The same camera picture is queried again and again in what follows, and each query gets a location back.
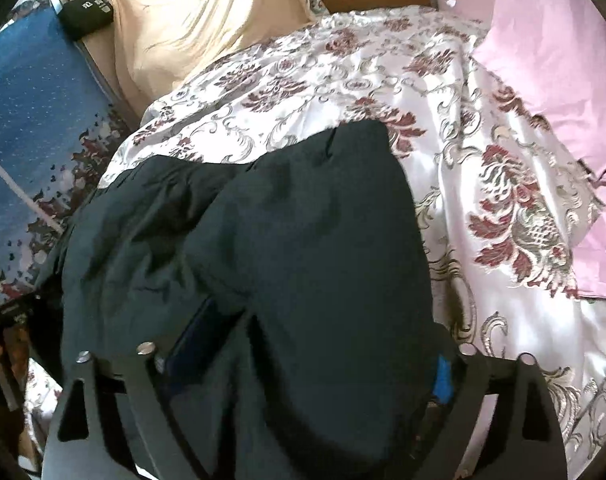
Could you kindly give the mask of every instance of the black handbag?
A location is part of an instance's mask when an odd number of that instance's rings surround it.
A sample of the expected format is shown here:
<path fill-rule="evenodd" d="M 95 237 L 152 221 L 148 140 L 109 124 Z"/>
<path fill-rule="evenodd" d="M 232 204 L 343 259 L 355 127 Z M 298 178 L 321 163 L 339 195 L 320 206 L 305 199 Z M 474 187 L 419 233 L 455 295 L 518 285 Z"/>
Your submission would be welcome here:
<path fill-rule="evenodd" d="M 78 41 L 109 25 L 114 20 L 114 8 L 106 0 L 69 0 L 63 4 L 58 19 L 68 37 Z"/>

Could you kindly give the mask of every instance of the dark jacket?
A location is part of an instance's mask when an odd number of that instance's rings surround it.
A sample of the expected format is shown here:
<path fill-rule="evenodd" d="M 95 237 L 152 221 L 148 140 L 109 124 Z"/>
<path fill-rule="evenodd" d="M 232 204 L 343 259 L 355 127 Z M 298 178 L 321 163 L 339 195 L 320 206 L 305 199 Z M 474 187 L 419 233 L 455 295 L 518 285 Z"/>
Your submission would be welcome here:
<path fill-rule="evenodd" d="M 361 478 L 436 377 L 412 194 L 374 121 L 252 164 L 154 156 L 77 212 L 41 281 L 64 369 L 182 334 L 159 388 L 216 478 Z"/>

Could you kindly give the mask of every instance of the floral bedspread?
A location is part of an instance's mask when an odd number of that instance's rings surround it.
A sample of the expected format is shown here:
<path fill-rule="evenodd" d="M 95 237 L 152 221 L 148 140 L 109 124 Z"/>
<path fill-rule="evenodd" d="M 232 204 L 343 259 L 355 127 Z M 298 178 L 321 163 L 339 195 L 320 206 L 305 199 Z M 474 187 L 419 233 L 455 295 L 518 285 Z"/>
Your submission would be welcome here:
<path fill-rule="evenodd" d="M 486 354 L 535 355 L 575 478 L 606 439 L 606 301 L 578 299 L 572 272 L 600 203 L 547 120 L 470 57 L 483 35 L 421 7 L 325 16 L 155 102 L 99 185 L 153 155 L 249 162 L 345 121 L 383 121 L 416 200 L 435 319 Z"/>

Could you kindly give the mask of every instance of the pillowcase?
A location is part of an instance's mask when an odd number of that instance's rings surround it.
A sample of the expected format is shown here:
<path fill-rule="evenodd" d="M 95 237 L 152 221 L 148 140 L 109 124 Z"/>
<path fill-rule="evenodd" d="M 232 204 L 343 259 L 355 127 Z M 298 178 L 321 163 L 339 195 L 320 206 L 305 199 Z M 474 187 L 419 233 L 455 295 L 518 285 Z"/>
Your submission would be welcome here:
<path fill-rule="evenodd" d="M 496 0 L 474 57 L 606 179 L 606 22 L 591 0 Z"/>
<path fill-rule="evenodd" d="M 215 60 L 314 21 L 307 0 L 110 0 L 116 73 L 136 113 Z"/>

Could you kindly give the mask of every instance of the metal screw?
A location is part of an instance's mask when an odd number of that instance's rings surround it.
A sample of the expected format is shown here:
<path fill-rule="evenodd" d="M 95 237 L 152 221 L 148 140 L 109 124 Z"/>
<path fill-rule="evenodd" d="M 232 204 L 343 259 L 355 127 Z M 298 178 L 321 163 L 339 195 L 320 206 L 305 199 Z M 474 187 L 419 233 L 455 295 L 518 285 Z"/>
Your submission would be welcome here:
<path fill-rule="evenodd" d="M 527 352 L 523 352 L 519 355 L 518 360 L 529 366 L 534 366 L 536 364 L 536 358 Z"/>
<path fill-rule="evenodd" d="M 138 355 L 150 355 L 150 354 L 153 354 L 155 351 L 156 351 L 156 345 L 149 341 L 141 343 L 136 348 L 136 353 Z"/>
<path fill-rule="evenodd" d="M 78 357 L 76 358 L 76 362 L 78 364 L 83 364 L 86 363 L 87 361 L 89 361 L 92 358 L 92 354 L 89 353 L 87 350 L 81 352 L 80 354 L 78 354 Z"/>
<path fill-rule="evenodd" d="M 478 352 L 476 347 L 471 343 L 462 343 L 458 346 L 458 351 L 467 356 L 475 355 Z"/>

